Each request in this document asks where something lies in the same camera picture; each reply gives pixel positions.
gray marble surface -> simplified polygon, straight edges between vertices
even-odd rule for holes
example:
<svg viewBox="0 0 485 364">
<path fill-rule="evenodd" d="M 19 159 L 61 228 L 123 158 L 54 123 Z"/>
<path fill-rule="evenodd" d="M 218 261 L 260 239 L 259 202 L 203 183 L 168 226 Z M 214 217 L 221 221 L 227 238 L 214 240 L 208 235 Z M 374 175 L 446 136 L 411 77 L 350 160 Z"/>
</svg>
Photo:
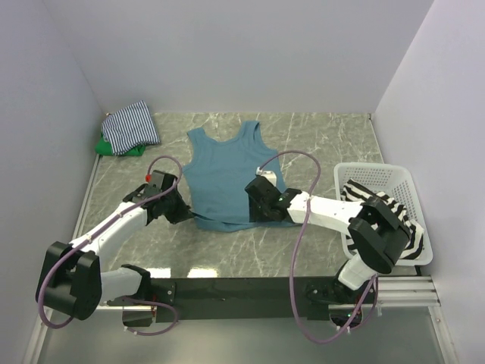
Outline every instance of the gray marble surface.
<svg viewBox="0 0 485 364">
<path fill-rule="evenodd" d="M 154 115 L 162 138 L 160 146 L 147 147 L 140 157 L 102 157 L 88 202 L 83 232 L 112 213 L 123 197 L 144 182 L 149 163 L 158 155 L 172 155 L 183 165 L 192 158 L 186 132 L 204 127 L 216 140 L 234 137 L 244 120 L 259 120 L 268 147 L 283 151 L 301 149 L 321 163 L 321 179 L 314 194 L 335 198 L 333 167 L 340 162 L 382 162 L 367 115 L 310 113 L 163 113 Z M 314 177 L 313 162 L 302 155 L 280 157 L 288 187 L 308 189 Z M 157 169 L 176 174 L 170 161 Z M 190 204 L 185 180 L 179 185 Z M 163 218 L 134 234 L 102 269 L 130 263 L 164 277 L 267 277 L 287 276 L 299 227 L 257 227 L 236 233 L 201 231 L 193 220 L 172 225 Z M 340 234 L 308 226 L 297 261 L 297 275 L 334 275 L 345 262 Z M 396 267 L 393 274 L 414 275 Z"/>
</svg>

plastic basket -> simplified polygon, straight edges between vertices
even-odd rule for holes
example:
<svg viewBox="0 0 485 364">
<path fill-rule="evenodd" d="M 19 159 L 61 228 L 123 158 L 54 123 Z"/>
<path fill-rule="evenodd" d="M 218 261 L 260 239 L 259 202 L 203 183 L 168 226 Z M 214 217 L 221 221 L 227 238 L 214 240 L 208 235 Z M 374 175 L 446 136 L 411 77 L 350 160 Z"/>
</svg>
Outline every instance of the plastic basket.
<svg viewBox="0 0 485 364">
<path fill-rule="evenodd" d="M 431 249 L 430 237 L 427 234 L 415 184 L 406 168 L 396 165 L 352 162 L 339 163 L 335 166 L 333 173 L 337 199 L 341 199 L 343 185 L 352 178 L 373 192 L 383 191 L 396 199 L 406 206 L 409 218 L 413 218 L 424 228 L 423 251 L 419 257 L 413 260 L 400 259 L 396 265 L 426 265 L 431 262 L 433 250 Z M 347 249 L 345 234 L 342 234 L 342 246 L 347 258 L 352 258 L 353 254 Z"/>
</svg>

blue striped clothing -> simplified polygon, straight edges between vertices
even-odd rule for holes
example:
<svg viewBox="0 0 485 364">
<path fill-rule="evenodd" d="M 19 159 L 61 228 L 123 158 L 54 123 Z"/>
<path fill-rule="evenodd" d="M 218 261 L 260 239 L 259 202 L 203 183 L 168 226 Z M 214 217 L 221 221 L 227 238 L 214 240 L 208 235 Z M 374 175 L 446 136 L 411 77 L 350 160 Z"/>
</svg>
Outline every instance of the blue striped clothing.
<svg viewBox="0 0 485 364">
<path fill-rule="evenodd" d="M 107 116 L 101 128 L 114 155 L 122 155 L 135 146 L 160 144 L 149 108 L 143 100 Z"/>
</svg>

blue tank top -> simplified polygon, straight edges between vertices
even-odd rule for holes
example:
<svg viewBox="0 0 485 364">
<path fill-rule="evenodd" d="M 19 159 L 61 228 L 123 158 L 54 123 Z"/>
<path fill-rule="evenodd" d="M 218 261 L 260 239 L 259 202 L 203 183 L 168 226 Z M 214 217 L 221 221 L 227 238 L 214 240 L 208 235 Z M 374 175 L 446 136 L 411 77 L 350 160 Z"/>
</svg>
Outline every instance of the blue tank top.
<svg viewBox="0 0 485 364">
<path fill-rule="evenodd" d="M 244 121 L 239 133 L 218 142 L 203 128 L 187 133 L 193 145 L 192 161 L 183 167 L 192 196 L 192 210 L 198 228 L 212 231 L 238 231 L 255 226 L 288 226 L 288 223 L 249 222 L 249 200 L 244 187 L 255 178 L 256 168 L 277 154 L 263 143 L 259 121 Z M 265 167 L 277 176 L 277 188 L 286 187 L 280 162 Z"/>
</svg>

white enclosure wall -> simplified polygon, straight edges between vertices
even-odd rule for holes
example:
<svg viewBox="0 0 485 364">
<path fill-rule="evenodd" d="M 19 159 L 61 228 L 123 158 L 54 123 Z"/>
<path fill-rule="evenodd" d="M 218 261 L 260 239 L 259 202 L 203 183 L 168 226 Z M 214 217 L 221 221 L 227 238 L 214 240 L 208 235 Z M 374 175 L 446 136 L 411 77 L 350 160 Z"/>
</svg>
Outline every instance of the white enclosure wall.
<svg viewBox="0 0 485 364">
<path fill-rule="evenodd" d="M 21 362 L 45 248 L 69 241 L 101 109 L 45 6 L 0 11 L 0 362 Z"/>
<path fill-rule="evenodd" d="M 375 111 L 432 0 L 45 0 L 105 111 Z"/>
<path fill-rule="evenodd" d="M 435 0 L 377 108 L 386 162 L 409 168 L 430 272 L 462 363 L 485 360 L 485 2 Z"/>
</svg>

